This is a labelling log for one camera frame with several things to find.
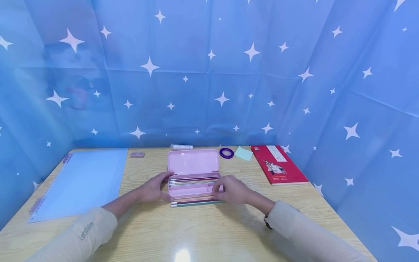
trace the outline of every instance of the beige sleeve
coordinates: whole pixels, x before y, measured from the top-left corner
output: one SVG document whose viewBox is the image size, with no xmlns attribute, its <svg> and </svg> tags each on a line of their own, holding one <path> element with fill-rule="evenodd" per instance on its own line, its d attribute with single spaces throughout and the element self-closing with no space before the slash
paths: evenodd
<svg viewBox="0 0 419 262">
<path fill-rule="evenodd" d="M 27 262 L 85 262 L 108 242 L 118 220 L 103 208 L 94 208 L 33 254 Z"/>
<path fill-rule="evenodd" d="M 312 222 L 289 204 L 281 201 L 276 202 L 265 220 L 271 228 L 293 243 L 313 261 L 369 261 L 342 239 Z"/>
</svg>

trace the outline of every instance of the person's left hand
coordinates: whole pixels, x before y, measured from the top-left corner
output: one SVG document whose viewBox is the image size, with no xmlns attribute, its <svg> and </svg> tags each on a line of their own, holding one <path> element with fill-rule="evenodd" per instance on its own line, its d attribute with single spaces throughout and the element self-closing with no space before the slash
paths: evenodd
<svg viewBox="0 0 419 262">
<path fill-rule="evenodd" d="M 141 202 L 152 202 L 156 200 L 173 201 L 173 197 L 166 193 L 163 193 L 162 187 L 163 182 L 166 182 L 169 176 L 172 176 L 173 172 L 163 172 L 157 176 L 149 179 L 142 186 L 135 189 L 139 194 L 139 200 Z"/>
</svg>

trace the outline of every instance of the pink pencil case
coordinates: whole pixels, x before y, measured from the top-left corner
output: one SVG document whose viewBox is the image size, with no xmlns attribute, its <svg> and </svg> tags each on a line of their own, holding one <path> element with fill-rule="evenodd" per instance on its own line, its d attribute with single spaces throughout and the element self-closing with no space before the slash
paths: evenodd
<svg viewBox="0 0 419 262">
<path fill-rule="evenodd" d="M 214 183 L 170 186 L 171 179 L 199 179 L 217 177 L 220 163 L 216 149 L 170 151 L 167 157 L 167 169 L 175 173 L 169 177 L 168 194 L 175 199 L 204 197 L 212 195 Z"/>
</svg>

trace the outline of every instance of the purple tape roll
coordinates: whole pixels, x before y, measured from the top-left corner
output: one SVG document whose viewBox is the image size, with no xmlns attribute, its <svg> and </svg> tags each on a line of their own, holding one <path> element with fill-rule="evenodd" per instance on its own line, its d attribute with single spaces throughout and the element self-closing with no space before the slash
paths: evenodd
<svg viewBox="0 0 419 262">
<path fill-rule="evenodd" d="M 223 158 L 226 159 L 230 159 L 234 156 L 234 152 L 233 150 L 229 149 L 229 148 L 221 148 L 220 149 L 220 156 L 222 156 Z"/>
</svg>

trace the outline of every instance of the red book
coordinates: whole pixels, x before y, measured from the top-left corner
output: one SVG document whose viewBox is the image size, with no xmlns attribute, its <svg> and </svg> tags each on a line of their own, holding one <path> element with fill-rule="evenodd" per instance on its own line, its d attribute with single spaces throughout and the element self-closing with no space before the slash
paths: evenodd
<svg viewBox="0 0 419 262">
<path fill-rule="evenodd" d="M 250 148 L 272 185 L 309 183 L 279 145 L 252 145 Z"/>
</svg>

